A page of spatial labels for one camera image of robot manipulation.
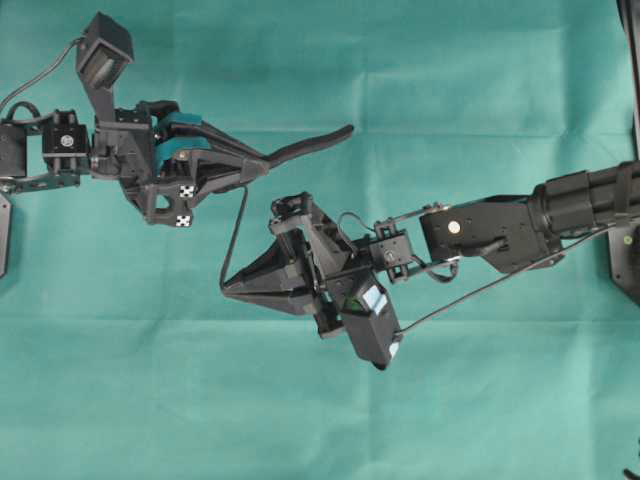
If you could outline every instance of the wire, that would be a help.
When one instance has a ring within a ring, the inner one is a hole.
[[[19,86],[18,88],[16,88],[9,95],[7,95],[5,97],[5,99],[2,100],[2,102],[0,102],[0,114],[2,114],[2,111],[4,110],[4,108],[8,105],[8,103],[11,100],[13,100],[15,97],[20,95],[26,89],[28,89],[28,88],[32,87],[33,85],[35,85],[36,83],[38,83],[40,80],[42,80],[47,75],[49,75],[51,72],[53,72],[56,68],[58,68],[60,66],[60,64],[62,63],[62,61],[67,56],[67,54],[71,51],[71,49],[73,47],[75,47],[76,45],[78,45],[83,40],[83,38],[84,37],[79,37],[79,38],[76,38],[75,40],[73,40],[71,43],[69,43],[69,45],[66,46],[66,48],[62,51],[62,53],[60,55],[58,55],[58,57],[53,61],[53,63],[51,65],[49,65],[47,68],[45,68],[42,72],[40,72],[38,75],[33,77],[28,82],[26,82],[26,83],[22,84],[21,86]]]
[[[242,201],[240,202],[240,209],[238,210],[238,216],[236,217],[236,224],[233,227],[233,233],[231,234],[231,242],[229,242],[229,248],[227,249],[227,254],[224,257],[224,262],[222,264],[222,270],[220,270],[220,278],[218,280],[218,285],[220,286],[220,290],[224,294],[224,284],[225,279],[227,277],[227,270],[229,270],[229,263],[231,262],[231,256],[233,255],[233,250],[236,248],[236,240],[238,240],[238,233],[240,232],[240,224],[242,223],[242,217],[244,216],[245,208],[247,207],[247,198],[249,197],[249,189],[246,186],[243,186],[244,194],[242,195]]]
[[[376,233],[376,231],[373,228],[369,227],[366,223],[364,223],[360,215],[358,215],[357,213],[347,211],[347,212],[342,212],[340,214],[340,216],[338,217],[338,221],[336,222],[336,227],[338,228],[338,235],[340,235],[340,238],[342,238],[344,243],[347,244],[347,246],[351,249],[351,251],[355,255],[356,253],[358,253],[358,247],[356,247],[355,243],[353,243],[353,241],[351,241],[351,239],[347,237],[346,233],[344,233],[344,230],[342,230],[342,220],[344,219],[344,217],[355,218],[365,230],[369,230],[370,232],[373,232],[373,233]]]
[[[614,225],[608,226],[608,227],[602,227],[599,230],[596,230],[594,232],[591,232],[589,235],[581,238],[580,240],[578,240],[575,243],[572,243],[571,245],[568,245],[562,249],[560,249],[557,252],[551,253],[549,255],[546,255],[544,257],[542,257],[539,260],[536,260],[535,262],[526,265],[524,267],[519,268],[518,270],[515,270],[511,273],[508,273],[506,275],[503,275],[502,277],[498,278],[497,280],[494,280],[493,282],[487,283],[485,285],[483,285],[480,288],[477,288],[475,290],[472,290],[471,292],[468,292],[466,294],[464,294],[463,296],[457,298],[456,300],[454,300],[453,302],[450,302],[440,308],[438,308],[437,310],[434,310],[433,312],[425,315],[424,317],[416,320],[415,322],[413,322],[411,325],[409,325],[408,327],[405,327],[403,329],[401,329],[400,331],[398,331],[396,333],[396,336],[398,337],[403,337],[404,335],[406,335],[407,333],[411,332],[412,330],[414,330],[417,326],[419,326],[421,323],[426,322],[427,320],[431,320],[433,317],[440,315],[441,313],[444,313],[448,310],[450,310],[451,308],[455,307],[456,305],[459,305],[460,303],[464,302],[465,300],[469,300],[471,297],[475,297],[476,295],[482,293],[482,292],[486,292],[487,290],[503,283],[506,282],[507,280],[511,280],[512,278],[514,278],[516,275],[519,275],[521,273],[524,273],[528,270],[531,270],[532,268],[535,268],[537,266],[542,265],[543,263],[548,262],[549,260],[553,260],[555,258],[557,258],[559,255],[562,255],[563,253],[567,253],[571,250],[573,250],[574,248],[576,248],[577,246],[583,244],[584,242],[587,242],[595,237],[598,237],[600,235],[602,235],[603,233],[608,232],[609,230],[611,230],[612,228],[614,228]]]
[[[26,108],[27,110],[29,110],[29,113],[31,113],[31,116],[33,118],[37,118],[40,116],[40,110],[38,110],[38,107],[36,107],[33,103],[17,102],[17,103],[14,103],[9,109],[9,113],[7,113],[7,120],[13,120],[13,116],[15,115],[16,110],[18,110],[20,107]]]

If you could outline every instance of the silver bolt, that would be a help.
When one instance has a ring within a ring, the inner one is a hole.
[[[462,227],[460,227],[460,224],[455,220],[451,220],[447,228],[449,229],[449,232],[454,235],[457,235],[458,233],[460,233],[460,230],[462,230]]]

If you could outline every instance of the screw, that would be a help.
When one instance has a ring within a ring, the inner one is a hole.
[[[451,220],[447,228],[449,229],[449,232],[453,233],[454,235],[457,235],[458,233],[460,233],[460,230],[462,230],[462,227],[460,227],[460,224],[455,220]]]
[[[63,135],[60,139],[60,145],[66,148],[73,147],[73,137],[71,135]]]

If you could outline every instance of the green cloth background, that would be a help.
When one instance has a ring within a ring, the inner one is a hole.
[[[232,271],[272,241],[272,200],[307,190],[372,223],[632,158],[633,92],[613,0],[0,0],[0,92],[97,9],[136,63],[116,103],[175,99],[264,151],[354,138],[253,184]],[[89,102],[68,59],[24,95]],[[39,139],[31,172],[43,170]],[[14,198],[0,281],[6,479],[616,479],[640,470],[640,318],[606,241],[439,317],[384,373],[311,317],[218,292],[240,193],[192,229],[147,226],[115,182]],[[416,251],[427,256],[418,223]],[[348,222],[353,236],[361,234]],[[497,277],[391,288],[403,324]]]

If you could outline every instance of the mounting bracket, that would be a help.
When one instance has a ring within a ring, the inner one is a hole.
[[[640,153],[640,68],[638,67],[640,44],[640,1],[618,0],[620,21],[629,42],[631,53],[631,71],[635,93],[635,110],[633,117],[633,140],[635,144],[635,160]],[[640,305],[640,227],[629,225],[609,231],[609,265],[611,279],[634,302]]]

